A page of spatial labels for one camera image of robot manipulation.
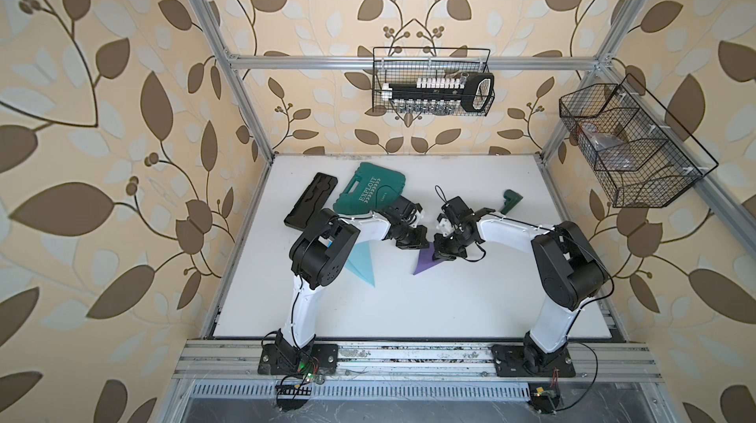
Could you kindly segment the purple square paper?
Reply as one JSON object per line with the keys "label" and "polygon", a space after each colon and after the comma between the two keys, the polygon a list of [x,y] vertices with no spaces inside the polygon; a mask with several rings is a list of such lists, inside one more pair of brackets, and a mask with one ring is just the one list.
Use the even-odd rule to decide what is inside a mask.
{"label": "purple square paper", "polygon": [[415,266],[413,275],[419,275],[420,273],[423,273],[424,271],[427,271],[428,269],[431,269],[436,265],[440,265],[441,263],[442,260],[435,257],[434,246],[430,245],[428,248],[419,251],[419,256],[417,257],[417,265]]}

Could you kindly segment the light blue square paper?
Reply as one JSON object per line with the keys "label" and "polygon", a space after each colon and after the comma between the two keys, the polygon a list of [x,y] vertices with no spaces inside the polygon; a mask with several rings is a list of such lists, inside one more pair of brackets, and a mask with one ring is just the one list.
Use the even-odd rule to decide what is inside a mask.
{"label": "light blue square paper", "polygon": [[358,243],[352,248],[346,260],[345,269],[368,285],[375,286],[370,245],[367,242]]}

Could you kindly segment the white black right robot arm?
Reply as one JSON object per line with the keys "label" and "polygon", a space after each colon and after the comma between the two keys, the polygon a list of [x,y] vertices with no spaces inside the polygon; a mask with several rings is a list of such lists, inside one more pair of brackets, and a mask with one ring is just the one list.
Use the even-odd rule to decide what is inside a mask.
{"label": "white black right robot arm", "polygon": [[540,226],[507,217],[492,208],[474,211],[459,197],[445,200],[434,236],[434,261],[470,261],[468,247],[492,242],[530,253],[535,259],[545,302],[524,337],[524,357],[543,367],[566,349],[582,310],[599,301],[610,274],[581,228],[572,221]]}

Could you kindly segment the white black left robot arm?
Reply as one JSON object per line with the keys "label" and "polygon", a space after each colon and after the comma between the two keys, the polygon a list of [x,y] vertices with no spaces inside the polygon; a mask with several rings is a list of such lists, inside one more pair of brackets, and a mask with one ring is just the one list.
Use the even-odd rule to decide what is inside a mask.
{"label": "white black left robot arm", "polygon": [[289,250],[293,300],[275,337],[277,349],[291,360],[309,352],[325,289],[343,271],[356,245],[389,240],[400,250],[427,249],[427,228],[419,223],[422,214],[420,204],[403,196],[387,208],[358,216],[330,208],[315,214]]}

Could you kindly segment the green plastic tool case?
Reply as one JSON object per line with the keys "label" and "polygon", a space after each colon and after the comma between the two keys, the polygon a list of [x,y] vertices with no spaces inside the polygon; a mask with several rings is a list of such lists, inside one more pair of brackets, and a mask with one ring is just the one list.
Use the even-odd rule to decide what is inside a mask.
{"label": "green plastic tool case", "polygon": [[362,162],[333,210],[346,216],[360,216],[391,206],[401,196],[406,176],[398,171]]}

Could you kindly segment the black foam tool tray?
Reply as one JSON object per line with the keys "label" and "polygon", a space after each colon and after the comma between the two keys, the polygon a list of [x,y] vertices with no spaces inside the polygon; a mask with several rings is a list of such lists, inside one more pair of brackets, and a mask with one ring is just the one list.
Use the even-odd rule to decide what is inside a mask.
{"label": "black foam tool tray", "polygon": [[322,172],[316,173],[293,209],[285,217],[283,224],[298,231],[305,230],[314,214],[325,206],[326,200],[337,185],[336,177]]}

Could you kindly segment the black socket set holder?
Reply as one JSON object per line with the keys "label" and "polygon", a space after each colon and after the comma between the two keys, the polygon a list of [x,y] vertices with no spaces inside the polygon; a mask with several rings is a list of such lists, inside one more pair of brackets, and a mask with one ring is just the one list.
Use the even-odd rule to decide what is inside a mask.
{"label": "black socket set holder", "polygon": [[484,116],[495,99],[491,72],[462,72],[456,78],[418,78],[384,83],[378,98],[394,111],[434,116]]}

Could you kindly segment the plastic bag in basket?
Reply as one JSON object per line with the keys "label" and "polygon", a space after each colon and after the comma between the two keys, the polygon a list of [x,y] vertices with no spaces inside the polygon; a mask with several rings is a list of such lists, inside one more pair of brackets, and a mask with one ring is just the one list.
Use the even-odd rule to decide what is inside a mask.
{"label": "plastic bag in basket", "polygon": [[630,143],[616,135],[582,131],[580,141],[587,149],[587,159],[595,170],[632,172],[637,169]]}

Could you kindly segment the small circuit board right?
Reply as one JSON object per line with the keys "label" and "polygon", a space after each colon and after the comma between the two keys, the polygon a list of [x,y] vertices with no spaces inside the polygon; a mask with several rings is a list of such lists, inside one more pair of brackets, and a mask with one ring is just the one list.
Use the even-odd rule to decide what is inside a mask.
{"label": "small circuit board right", "polygon": [[561,403],[561,392],[558,385],[529,384],[528,405],[531,410],[539,414],[553,415]]}

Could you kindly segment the small circuit board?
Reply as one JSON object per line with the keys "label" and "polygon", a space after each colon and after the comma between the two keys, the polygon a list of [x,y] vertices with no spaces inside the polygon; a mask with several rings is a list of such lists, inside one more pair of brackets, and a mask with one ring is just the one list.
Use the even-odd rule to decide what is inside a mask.
{"label": "small circuit board", "polygon": [[539,414],[553,415],[561,403],[561,392],[558,385],[529,384],[528,405],[531,410]]}
{"label": "small circuit board", "polygon": [[308,403],[312,395],[312,385],[318,377],[313,374],[287,375],[275,385],[275,404],[283,411],[294,411]]}

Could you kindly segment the small circuit board left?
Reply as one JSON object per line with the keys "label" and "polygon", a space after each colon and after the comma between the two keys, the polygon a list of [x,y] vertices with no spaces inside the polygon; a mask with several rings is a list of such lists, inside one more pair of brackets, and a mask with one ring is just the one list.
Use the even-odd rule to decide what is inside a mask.
{"label": "small circuit board left", "polygon": [[318,377],[313,374],[287,375],[275,385],[275,404],[283,411],[294,411],[308,403],[312,395],[312,385]]}

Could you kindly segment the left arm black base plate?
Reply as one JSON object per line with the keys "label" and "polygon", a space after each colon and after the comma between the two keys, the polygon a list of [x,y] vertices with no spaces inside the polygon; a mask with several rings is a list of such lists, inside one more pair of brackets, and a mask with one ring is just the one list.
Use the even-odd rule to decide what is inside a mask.
{"label": "left arm black base plate", "polygon": [[263,346],[257,372],[266,376],[315,374],[334,375],[339,362],[337,344],[308,344],[303,350],[295,350],[285,341],[282,344],[267,343]]}

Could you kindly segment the aluminium frame right side rail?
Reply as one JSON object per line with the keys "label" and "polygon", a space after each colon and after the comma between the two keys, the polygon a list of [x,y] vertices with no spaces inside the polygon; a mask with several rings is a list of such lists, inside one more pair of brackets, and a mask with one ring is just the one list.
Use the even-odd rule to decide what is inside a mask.
{"label": "aluminium frame right side rail", "polygon": [[645,95],[638,95],[631,87],[628,87],[628,90],[649,117],[671,138],[674,145],[697,167],[706,172],[706,175],[691,189],[714,212],[740,245],[750,255],[755,256],[755,218],[717,179],[716,173],[718,173],[718,168],[723,166],[722,163],[695,135],[688,134],[686,139],[681,139],[675,133],[673,127],[667,123],[667,106],[661,103],[650,88],[646,89]]}

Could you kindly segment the aluminium frame post right rear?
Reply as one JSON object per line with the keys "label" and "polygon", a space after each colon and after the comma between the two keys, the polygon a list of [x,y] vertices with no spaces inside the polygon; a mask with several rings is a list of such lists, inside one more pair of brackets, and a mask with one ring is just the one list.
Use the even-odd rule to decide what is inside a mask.
{"label": "aluminium frame post right rear", "polygon": [[593,82],[599,70],[608,68],[611,58],[618,52],[621,43],[632,31],[631,25],[648,0],[617,0],[608,16],[608,32],[598,49],[585,56],[574,53],[575,43],[583,22],[598,0],[543,0],[549,13],[569,13],[572,29],[564,50],[550,48],[533,54],[528,61],[533,70],[575,72],[582,86]]}

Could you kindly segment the aluminium frame post left rear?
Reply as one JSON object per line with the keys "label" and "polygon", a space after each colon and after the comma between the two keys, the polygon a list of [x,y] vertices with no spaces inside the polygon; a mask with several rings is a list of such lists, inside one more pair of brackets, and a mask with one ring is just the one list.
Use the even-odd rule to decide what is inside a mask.
{"label": "aluminium frame post left rear", "polygon": [[232,54],[230,54],[228,47],[226,47],[226,43],[224,43],[224,39],[222,39],[222,33],[218,23],[216,23],[210,3],[207,0],[188,1],[197,17],[197,22],[203,31],[213,55],[219,62],[220,72],[226,78],[230,91],[237,101],[241,116],[248,125],[248,129],[252,133],[255,141],[258,143],[260,155],[267,164],[272,165],[275,159],[275,154],[273,153],[273,149],[266,137],[263,124],[253,109],[243,81],[232,66]]}

